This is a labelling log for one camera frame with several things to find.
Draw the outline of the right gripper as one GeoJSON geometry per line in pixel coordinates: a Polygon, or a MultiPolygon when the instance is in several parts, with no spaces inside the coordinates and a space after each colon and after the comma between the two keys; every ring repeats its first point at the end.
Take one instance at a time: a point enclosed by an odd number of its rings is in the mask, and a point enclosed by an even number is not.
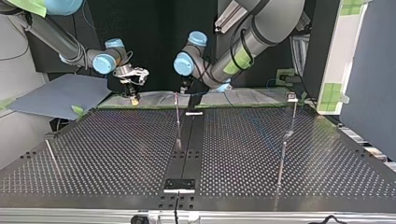
{"type": "Polygon", "coordinates": [[[125,94],[127,97],[130,98],[130,102],[132,106],[139,105],[139,98],[137,97],[140,91],[140,87],[133,83],[126,83],[125,84],[125,94]]]}

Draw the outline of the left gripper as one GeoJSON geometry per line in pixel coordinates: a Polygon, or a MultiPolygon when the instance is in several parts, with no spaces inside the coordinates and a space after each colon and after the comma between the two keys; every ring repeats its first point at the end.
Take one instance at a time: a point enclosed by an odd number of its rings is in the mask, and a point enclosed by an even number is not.
{"type": "Polygon", "coordinates": [[[179,92],[181,94],[190,94],[192,82],[193,78],[191,76],[181,76],[179,92]]]}

